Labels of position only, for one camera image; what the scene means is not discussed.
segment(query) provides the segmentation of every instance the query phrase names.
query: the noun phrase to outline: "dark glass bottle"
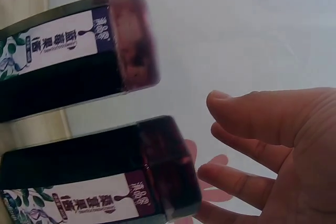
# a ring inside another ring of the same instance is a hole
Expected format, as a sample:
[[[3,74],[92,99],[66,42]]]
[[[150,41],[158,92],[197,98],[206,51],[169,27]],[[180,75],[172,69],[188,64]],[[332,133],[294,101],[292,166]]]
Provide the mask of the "dark glass bottle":
[[[144,0],[83,0],[0,30],[0,122],[158,82]]]
[[[7,152],[0,192],[17,224],[164,224],[196,213],[201,202],[192,158],[169,116]]]

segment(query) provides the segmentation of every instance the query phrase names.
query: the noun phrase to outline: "white tablecloth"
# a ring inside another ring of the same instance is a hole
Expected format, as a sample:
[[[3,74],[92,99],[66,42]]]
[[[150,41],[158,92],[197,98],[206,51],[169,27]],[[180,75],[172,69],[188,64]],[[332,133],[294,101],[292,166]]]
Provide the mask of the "white tablecloth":
[[[50,0],[50,7],[73,1]],[[229,166],[274,177],[211,136],[206,96],[213,89],[242,95],[335,86],[336,0],[147,1],[160,56],[160,84],[67,109],[73,134],[169,114],[197,144],[196,167],[224,154]],[[223,201],[217,204],[259,214],[238,199],[228,199],[216,199]]]

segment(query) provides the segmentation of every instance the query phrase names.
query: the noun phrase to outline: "pink flower pattern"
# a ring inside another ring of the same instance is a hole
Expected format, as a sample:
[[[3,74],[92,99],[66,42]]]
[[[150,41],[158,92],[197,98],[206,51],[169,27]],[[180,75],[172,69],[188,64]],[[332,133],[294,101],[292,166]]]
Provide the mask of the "pink flower pattern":
[[[196,157],[197,157],[197,145],[194,141],[186,140],[188,149],[191,153],[191,156],[193,158],[193,161],[195,163]],[[209,163],[216,163],[221,165],[227,165],[228,158],[226,155],[218,155],[215,156],[212,160],[209,161]],[[201,180],[198,180],[198,183],[200,184],[200,188],[202,191],[202,198],[205,201],[211,201],[211,202],[225,202],[230,199],[232,199],[232,196],[227,194],[224,191],[219,190],[218,188],[214,188],[212,185],[205,183]],[[180,220],[175,221],[175,224],[193,224],[193,218],[192,217],[186,217]]]

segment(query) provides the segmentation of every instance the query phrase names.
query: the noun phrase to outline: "product label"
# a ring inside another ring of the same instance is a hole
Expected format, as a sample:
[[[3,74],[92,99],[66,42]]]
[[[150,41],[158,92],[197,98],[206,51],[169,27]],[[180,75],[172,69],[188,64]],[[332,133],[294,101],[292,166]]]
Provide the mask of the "product label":
[[[1,195],[16,224],[108,224],[155,213],[141,170]]]
[[[0,81],[114,49],[109,7],[60,18],[0,41]]]

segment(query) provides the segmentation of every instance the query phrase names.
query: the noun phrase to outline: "human hand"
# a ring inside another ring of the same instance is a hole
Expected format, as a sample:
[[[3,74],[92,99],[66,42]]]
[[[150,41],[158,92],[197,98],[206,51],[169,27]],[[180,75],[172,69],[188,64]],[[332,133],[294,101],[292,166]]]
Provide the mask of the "human hand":
[[[277,179],[205,164],[201,180],[262,211],[241,215],[202,202],[204,224],[336,223],[336,89],[253,92],[231,98],[213,91],[212,134]]]

